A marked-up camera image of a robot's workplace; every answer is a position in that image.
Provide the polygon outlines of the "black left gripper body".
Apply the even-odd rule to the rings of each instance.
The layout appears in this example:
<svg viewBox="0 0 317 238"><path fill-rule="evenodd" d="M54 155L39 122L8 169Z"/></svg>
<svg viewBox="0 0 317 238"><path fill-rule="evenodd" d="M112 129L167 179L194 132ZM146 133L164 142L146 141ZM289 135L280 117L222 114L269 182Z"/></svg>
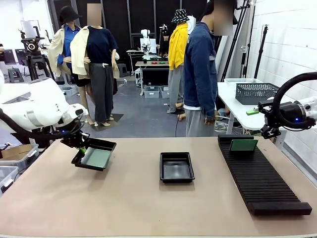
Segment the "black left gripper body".
<svg viewBox="0 0 317 238"><path fill-rule="evenodd" d="M77 132L61 139L61 143L71 148L83 148L86 146L90 135L84 132Z"/></svg>

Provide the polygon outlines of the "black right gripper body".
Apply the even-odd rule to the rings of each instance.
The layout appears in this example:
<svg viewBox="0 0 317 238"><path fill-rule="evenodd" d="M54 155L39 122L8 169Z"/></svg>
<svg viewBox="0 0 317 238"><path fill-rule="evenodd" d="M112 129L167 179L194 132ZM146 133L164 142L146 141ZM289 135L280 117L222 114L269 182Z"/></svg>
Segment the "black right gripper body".
<svg viewBox="0 0 317 238"><path fill-rule="evenodd" d="M301 106L298 101L280 103L279 111L289 122L301 122Z"/></svg>

